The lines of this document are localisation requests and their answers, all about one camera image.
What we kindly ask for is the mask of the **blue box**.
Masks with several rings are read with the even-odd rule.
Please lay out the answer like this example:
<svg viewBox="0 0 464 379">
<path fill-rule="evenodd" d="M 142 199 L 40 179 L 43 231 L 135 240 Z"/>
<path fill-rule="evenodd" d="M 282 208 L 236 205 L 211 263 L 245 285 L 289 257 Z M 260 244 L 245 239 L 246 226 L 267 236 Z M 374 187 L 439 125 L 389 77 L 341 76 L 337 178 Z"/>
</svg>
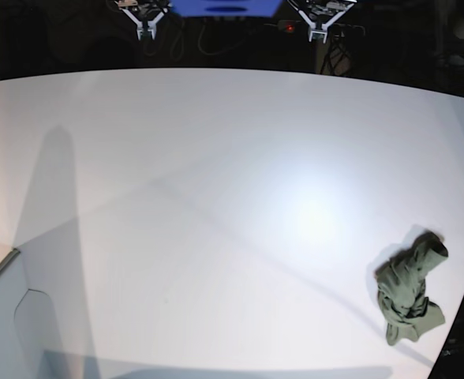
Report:
<svg viewBox="0 0 464 379">
<path fill-rule="evenodd" d="M 183 17 L 272 17 L 282 0 L 173 0 Z"/>
</svg>

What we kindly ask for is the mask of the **black power strip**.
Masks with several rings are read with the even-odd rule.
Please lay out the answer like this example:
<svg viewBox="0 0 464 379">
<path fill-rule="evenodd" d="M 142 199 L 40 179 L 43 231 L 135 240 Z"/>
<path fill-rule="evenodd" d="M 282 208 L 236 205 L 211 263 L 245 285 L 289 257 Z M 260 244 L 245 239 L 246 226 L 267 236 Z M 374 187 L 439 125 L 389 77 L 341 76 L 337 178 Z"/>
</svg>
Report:
<svg viewBox="0 0 464 379">
<path fill-rule="evenodd" d="M 344 32 L 347 29 L 358 29 L 365 34 L 365 28 L 355 24 L 334 23 L 324 28 L 322 25 L 310 25 L 302 23 L 301 21 L 280 20 L 275 23 L 264 23 L 264 26 L 273 27 L 281 32 L 295 33 L 298 28 L 307 28 L 309 30 L 309 37 L 325 36 L 329 32 Z"/>
</svg>

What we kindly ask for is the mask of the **olive green t-shirt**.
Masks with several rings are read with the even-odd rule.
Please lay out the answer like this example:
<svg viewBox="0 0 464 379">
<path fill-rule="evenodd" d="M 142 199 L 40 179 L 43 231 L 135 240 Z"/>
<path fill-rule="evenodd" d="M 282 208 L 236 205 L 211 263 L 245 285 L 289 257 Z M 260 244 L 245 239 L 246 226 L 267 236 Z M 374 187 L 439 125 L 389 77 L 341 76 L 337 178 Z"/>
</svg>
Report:
<svg viewBox="0 0 464 379">
<path fill-rule="evenodd" d="M 448 259 L 443 239 L 432 231 L 419 235 L 375 271 L 377 302 L 387 323 L 390 346 L 401 340 L 417 342 L 445 323 L 441 308 L 425 294 L 426 277 Z"/>
</svg>

